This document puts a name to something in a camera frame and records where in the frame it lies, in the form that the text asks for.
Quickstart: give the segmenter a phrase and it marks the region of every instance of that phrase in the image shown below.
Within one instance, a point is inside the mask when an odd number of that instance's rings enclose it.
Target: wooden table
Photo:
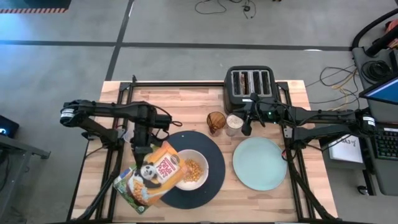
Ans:
[[[310,109],[304,82],[301,80],[287,81],[290,97],[294,106]],[[104,82],[99,101],[115,102],[118,97],[120,82]],[[134,87],[133,101],[148,101],[168,111],[173,120],[181,121],[182,127],[170,126],[170,133],[193,130],[209,136],[206,124],[207,114],[223,109],[223,92],[220,87]],[[111,127],[113,119],[96,118],[105,127]],[[259,123],[252,123],[251,136],[262,136],[274,141],[284,149],[281,128],[277,124],[267,124],[266,128]],[[116,197],[114,222],[288,222],[297,221],[289,172],[278,188],[269,191],[255,191],[243,185],[233,170],[232,157],[236,146],[244,139],[241,133],[229,137],[225,130],[218,137],[209,136],[221,149],[226,174],[224,184],[216,197],[206,205],[180,210],[158,201],[143,215],[138,215],[120,196]],[[100,147],[101,143],[89,143],[87,153]],[[125,144],[122,170],[134,162],[131,149]],[[106,150],[100,150],[84,163],[81,179],[73,206],[72,218],[78,217],[91,203],[98,193],[103,175]],[[312,148],[303,150],[305,168],[310,188],[320,203],[330,214],[337,217],[335,203],[331,194],[325,164],[320,151]],[[105,198],[104,217],[108,211],[109,194]],[[300,198],[306,213],[303,192]]]

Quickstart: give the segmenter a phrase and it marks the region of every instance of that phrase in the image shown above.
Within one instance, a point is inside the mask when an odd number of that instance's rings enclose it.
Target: keyboard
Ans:
[[[375,136],[376,157],[398,161],[398,128],[383,128]]]

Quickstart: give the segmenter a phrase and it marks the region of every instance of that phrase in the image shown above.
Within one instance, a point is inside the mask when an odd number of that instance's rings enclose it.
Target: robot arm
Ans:
[[[145,155],[152,152],[150,144],[157,140],[152,136],[152,129],[159,128],[167,132],[172,123],[171,115],[167,112],[166,114],[157,114],[156,108],[159,107],[145,101],[117,105],[115,103],[75,100],[64,103],[60,122],[66,127],[80,127],[88,133],[98,136],[105,145],[117,142],[120,139],[119,133],[114,129],[103,127],[92,120],[90,116],[126,118],[134,122],[134,137],[130,143],[136,164],[141,167]]]
[[[272,98],[259,100],[255,93],[251,102],[244,108],[233,111],[233,114],[244,120],[242,132],[251,134],[251,121],[277,123],[288,126],[287,138],[292,139],[294,149],[303,149],[313,139],[324,136],[343,136],[351,134],[357,137],[368,137],[375,130],[374,120],[363,110],[346,111],[308,111],[303,108],[285,105]],[[306,129],[301,125],[307,123],[334,124],[321,128]]]

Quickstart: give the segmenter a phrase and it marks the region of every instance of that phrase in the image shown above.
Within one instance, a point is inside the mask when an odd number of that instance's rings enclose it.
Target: light blue plate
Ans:
[[[271,140],[253,137],[234,151],[233,166],[241,182],[254,190],[272,190],[285,179],[287,164],[282,150]]]

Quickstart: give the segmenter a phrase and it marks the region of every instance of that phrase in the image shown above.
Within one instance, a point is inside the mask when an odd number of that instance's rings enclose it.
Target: round black placemat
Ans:
[[[206,204],[216,196],[224,182],[225,161],[220,149],[210,138],[196,131],[172,134],[167,141],[177,152],[193,149],[202,153],[209,164],[209,176],[206,182],[195,190],[172,188],[162,197],[162,201],[181,209],[197,208]]]

